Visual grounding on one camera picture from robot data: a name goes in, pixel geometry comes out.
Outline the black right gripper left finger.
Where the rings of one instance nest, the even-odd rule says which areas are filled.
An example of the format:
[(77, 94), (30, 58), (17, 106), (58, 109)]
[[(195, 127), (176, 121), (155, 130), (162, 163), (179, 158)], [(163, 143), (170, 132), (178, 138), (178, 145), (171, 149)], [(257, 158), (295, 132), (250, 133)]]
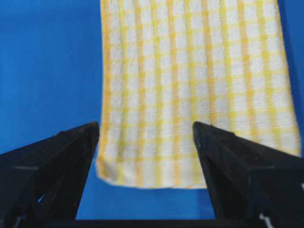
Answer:
[(0, 156), (0, 225), (73, 220), (99, 140), (90, 122)]

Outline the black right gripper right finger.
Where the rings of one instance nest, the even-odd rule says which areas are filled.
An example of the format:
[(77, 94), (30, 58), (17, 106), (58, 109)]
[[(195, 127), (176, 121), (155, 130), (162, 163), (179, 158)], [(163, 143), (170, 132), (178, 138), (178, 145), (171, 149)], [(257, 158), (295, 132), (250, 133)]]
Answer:
[(216, 226), (303, 227), (302, 158), (212, 125), (192, 128)]

